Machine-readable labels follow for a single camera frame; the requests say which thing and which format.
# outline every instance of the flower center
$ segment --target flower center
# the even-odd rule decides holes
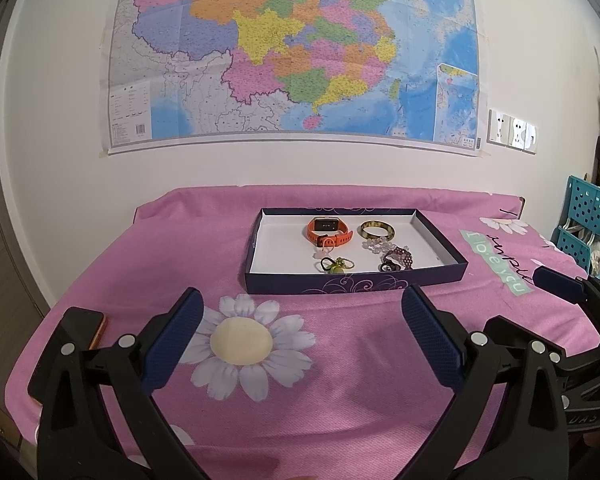
[[[249,317],[229,317],[211,335],[213,353],[232,365],[259,363],[272,348],[269,330]]]

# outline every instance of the smartwatch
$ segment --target smartwatch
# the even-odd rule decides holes
[[[319,235],[317,232],[334,232],[336,234]],[[351,240],[353,231],[349,231],[347,225],[339,218],[317,217],[311,220],[306,227],[306,237],[317,247],[339,247]]]

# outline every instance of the white flower print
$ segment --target white flower print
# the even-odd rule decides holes
[[[292,387],[313,361],[301,350],[315,344],[315,335],[302,332],[304,319],[281,317],[277,301],[255,306],[248,294],[220,298],[219,312],[205,307],[196,333],[180,362],[198,364],[191,382],[206,386],[209,397],[225,400],[238,384],[254,401],[269,395],[269,374],[282,386]]]
[[[555,244],[551,241],[551,240],[547,240],[545,237],[543,237],[542,235],[540,235],[540,237],[542,238],[542,240],[544,241],[545,245],[544,248],[545,249],[553,249],[554,251],[556,251],[557,253],[561,253],[562,251],[560,249],[558,249]]]
[[[504,232],[512,235],[514,232],[517,232],[521,235],[526,235],[525,227],[529,227],[529,224],[523,222],[522,220],[504,220],[501,218],[480,218],[480,222],[483,224],[487,224],[492,229],[502,229]]]
[[[171,429],[173,430],[173,433],[176,434],[176,436],[178,437],[178,439],[181,441],[181,443],[184,446],[194,446],[195,445],[195,442],[193,442],[193,439],[189,436],[189,433],[184,431],[181,427],[176,426],[175,424],[170,424],[170,426],[171,426]],[[144,467],[149,467],[149,464],[147,463],[146,459],[142,455],[129,455],[128,458],[132,462],[143,465]]]

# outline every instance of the power outlet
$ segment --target power outlet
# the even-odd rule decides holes
[[[512,118],[509,126],[508,146],[535,154],[538,150],[538,127],[522,119]]]
[[[511,121],[509,130],[509,146],[517,150],[525,149],[526,123],[520,119]]]
[[[510,116],[497,110],[490,110],[488,141],[506,146],[509,143],[510,124]]]
[[[535,153],[538,150],[538,127],[533,124],[526,124],[525,151]]]

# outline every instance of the blue gripper pad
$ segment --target blue gripper pad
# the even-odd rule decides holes
[[[204,314],[202,294],[188,288],[166,314],[155,316],[139,336],[153,339],[144,353],[142,387],[147,395],[163,388],[191,341]]]
[[[462,353],[416,288],[402,294],[402,315],[442,386],[458,392],[464,384]]]
[[[581,303],[587,299],[582,283],[548,267],[536,269],[534,285],[569,303]]]

